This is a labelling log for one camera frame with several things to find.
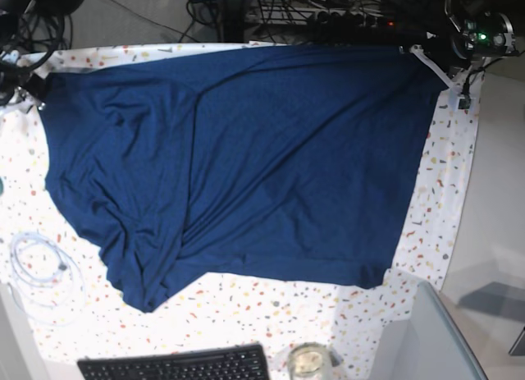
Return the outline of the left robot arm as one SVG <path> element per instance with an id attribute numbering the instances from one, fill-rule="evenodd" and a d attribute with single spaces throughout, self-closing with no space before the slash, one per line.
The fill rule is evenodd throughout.
<path id="1" fill-rule="evenodd" d="M 435 20 L 433 34 L 451 49 L 451 64 L 466 69 L 482 59 L 519 55 L 514 26 L 507 15 L 488 7 L 487 0 L 429 0 Z"/>

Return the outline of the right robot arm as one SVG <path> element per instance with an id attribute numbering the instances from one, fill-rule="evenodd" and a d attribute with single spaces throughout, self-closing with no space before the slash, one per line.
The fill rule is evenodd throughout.
<path id="1" fill-rule="evenodd" d="M 1 106 L 48 91 L 38 74 L 56 52 L 72 49 L 72 14 L 84 0 L 1 0 Z"/>

